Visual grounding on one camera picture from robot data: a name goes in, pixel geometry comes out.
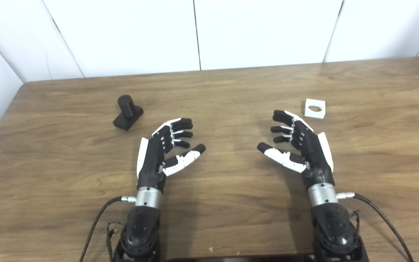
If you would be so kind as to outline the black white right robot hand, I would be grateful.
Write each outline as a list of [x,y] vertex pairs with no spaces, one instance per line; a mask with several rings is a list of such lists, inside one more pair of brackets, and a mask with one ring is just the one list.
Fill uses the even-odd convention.
[[271,127],[272,133],[281,133],[273,142],[289,143],[299,153],[284,151],[260,142],[258,151],[289,170],[301,174],[306,190],[314,185],[335,185],[333,159],[326,134],[315,133],[304,119],[289,111],[274,110],[272,119],[283,126]]

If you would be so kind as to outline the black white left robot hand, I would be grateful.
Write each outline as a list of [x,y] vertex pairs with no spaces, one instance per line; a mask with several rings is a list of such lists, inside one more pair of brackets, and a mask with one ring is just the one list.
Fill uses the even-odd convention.
[[206,150],[199,144],[190,149],[193,122],[176,118],[164,122],[149,138],[142,138],[137,158],[137,189],[156,189],[164,193],[167,177],[192,164]]

